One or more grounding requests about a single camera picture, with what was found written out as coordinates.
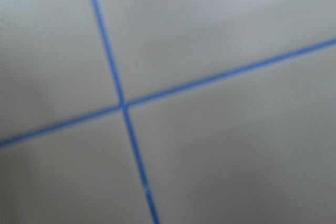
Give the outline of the crossing blue tape strip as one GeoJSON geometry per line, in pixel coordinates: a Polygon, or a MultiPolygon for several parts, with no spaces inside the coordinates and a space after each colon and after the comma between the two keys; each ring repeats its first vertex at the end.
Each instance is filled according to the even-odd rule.
{"type": "Polygon", "coordinates": [[[101,10],[100,2],[99,0],[91,0],[91,1],[92,1],[93,9],[95,12],[95,16],[97,19],[97,24],[99,27],[102,44],[106,52],[106,57],[109,63],[111,78],[113,80],[114,87],[116,90],[115,92],[118,97],[118,107],[121,111],[123,121],[124,121],[124,126],[127,131],[127,135],[129,137],[130,145],[132,148],[132,153],[133,153],[135,163],[136,163],[136,166],[139,172],[139,177],[141,180],[141,184],[142,184],[143,192],[144,192],[146,202],[148,205],[148,209],[149,209],[153,223],[160,223],[159,215],[156,210],[155,202],[153,200],[151,188],[150,188],[148,178],[146,175],[145,166],[143,164],[141,152],[138,146],[138,141],[137,141],[136,134],[134,132],[134,128],[132,124],[132,120],[129,114],[129,106],[126,104],[126,101],[124,98],[123,86],[122,86],[122,83],[119,77],[118,67],[117,67],[117,64],[115,62],[115,58],[113,55],[113,50],[112,50],[110,38],[108,35],[108,31],[105,25],[105,20],[104,20],[103,12],[101,10]]]}

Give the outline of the long blue tape strip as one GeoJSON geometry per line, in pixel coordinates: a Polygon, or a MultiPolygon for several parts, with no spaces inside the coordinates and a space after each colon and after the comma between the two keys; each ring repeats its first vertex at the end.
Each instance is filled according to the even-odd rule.
{"type": "MultiPolygon", "coordinates": [[[[177,93],[186,92],[187,90],[190,90],[190,89],[197,89],[203,85],[209,85],[210,83],[222,81],[224,79],[228,79],[228,78],[231,78],[239,74],[243,74],[248,71],[253,71],[258,68],[264,68],[266,66],[270,66],[270,65],[282,62],[282,61],[288,61],[288,60],[291,60],[297,57],[301,57],[301,56],[311,54],[313,52],[324,50],[328,47],[334,47],[334,46],[335,46],[335,38],[331,38],[329,40],[325,40],[325,41],[319,42],[314,45],[310,45],[304,48],[289,51],[289,52],[279,54],[279,55],[276,55],[276,56],[273,56],[273,57],[270,57],[264,60],[255,61],[255,62],[246,64],[246,65],[243,65],[243,66],[239,66],[234,69],[225,70],[225,71],[213,74],[211,76],[207,76],[204,78],[200,78],[200,79],[193,80],[187,83],[183,83],[181,85],[171,87],[169,89],[164,89],[164,90],[161,90],[155,93],[148,93],[141,97],[127,101],[125,105],[127,107],[138,106],[140,104],[152,102],[154,100],[159,100],[164,97],[168,97],[170,95],[175,95],[177,93]]],[[[37,128],[37,129],[32,129],[32,130],[20,133],[18,135],[14,135],[14,136],[3,139],[1,141],[1,149],[4,149],[8,146],[11,146],[11,145],[14,145],[20,142],[28,141],[30,139],[39,137],[44,134],[49,134],[53,131],[59,131],[59,130],[62,130],[63,128],[71,127],[72,125],[75,125],[75,124],[80,124],[85,121],[93,120],[100,116],[113,114],[121,110],[122,110],[121,105],[118,105],[118,104],[112,105],[112,106],[102,108],[100,110],[95,110],[89,113],[75,116],[73,118],[62,120],[54,124],[50,124],[44,127],[37,128]]]]}

